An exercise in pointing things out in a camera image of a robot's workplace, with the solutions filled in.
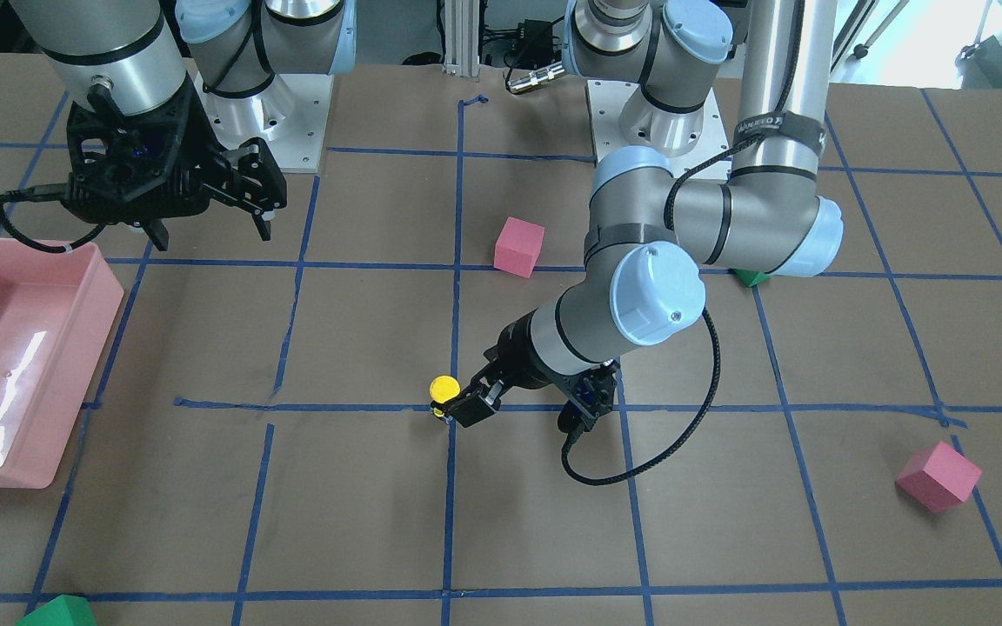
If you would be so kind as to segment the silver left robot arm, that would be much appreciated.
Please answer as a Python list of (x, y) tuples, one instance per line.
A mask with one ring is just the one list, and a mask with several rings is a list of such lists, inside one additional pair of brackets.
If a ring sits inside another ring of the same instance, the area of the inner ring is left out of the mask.
[(574, 423), (612, 409), (621, 356), (695, 323), (698, 269), (717, 265), (809, 277), (831, 265), (844, 225), (818, 194), (825, 147), (834, 1), (752, 1), (739, 119), (726, 181), (673, 173), (652, 142), (605, 155), (595, 169), (584, 281), (498, 334), (486, 365), (432, 408), (469, 427), (513, 388), (560, 388)]

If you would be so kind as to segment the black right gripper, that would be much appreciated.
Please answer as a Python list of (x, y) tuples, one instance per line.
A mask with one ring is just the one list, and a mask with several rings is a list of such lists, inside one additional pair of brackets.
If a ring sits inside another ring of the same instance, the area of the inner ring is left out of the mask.
[(67, 122), (71, 171), (61, 203), (88, 224), (139, 224), (159, 252), (170, 249), (163, 219), (195, 216), (212, 198), (246, 211), (262, 241), (289, 203), (289, 186), (265, 138), (234, 150), (215, 138), (194, 83), (166, 103), (131, 115), (111, 84), (93, 83)]

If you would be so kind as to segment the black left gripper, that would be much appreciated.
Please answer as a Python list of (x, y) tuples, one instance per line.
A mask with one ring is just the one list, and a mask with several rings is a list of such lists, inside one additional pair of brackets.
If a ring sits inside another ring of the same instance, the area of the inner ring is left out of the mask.
[(484, 369), (484, 382), (471, 385), (448, 403), (448, 417), (470, 428), (501, 407), (501, 396), (512, 388), (537, 390), (554, 387), (567, 393), (569, 377), (553, 372), (534, 349), (531, 333), (532, 317), (521, 317), (505, 326), (498, 334), (497, 344), (484, 355), (489, 360)]

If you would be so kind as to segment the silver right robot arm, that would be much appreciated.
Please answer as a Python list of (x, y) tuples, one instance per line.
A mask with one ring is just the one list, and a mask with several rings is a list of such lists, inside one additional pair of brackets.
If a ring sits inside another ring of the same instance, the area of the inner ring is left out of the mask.
[(16, 1), (63, 79), (70, 171), (0, 195), (0, 225), (33, 250), (66, 254), (106, 227), (167, 250), (167, 219), (211, 203), (250, 215), (263, 241), (289, 202), (284, 166), (317, 167), (325, 124), (303, 83), (349, 74), (354, 1)]

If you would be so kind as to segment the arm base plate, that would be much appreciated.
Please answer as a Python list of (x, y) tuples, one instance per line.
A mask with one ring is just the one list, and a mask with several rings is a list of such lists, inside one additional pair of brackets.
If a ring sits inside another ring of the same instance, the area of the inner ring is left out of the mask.
[(713, 91), (700, 110), (685, 114), (655, 107), (635, 83), (589, 80), (587, 99), (598, 162), (620, 148), (644, 145), (667, 157), (678, 175), (729, 147)]
[(329, 75), (275, 76), (270, 87), (245, 99), (203, 94), (202, 75), (194, 76), (216, 138), (238, 148), (250, 137), (262, 137), (283, 173), (317, 174), (337, 79)]

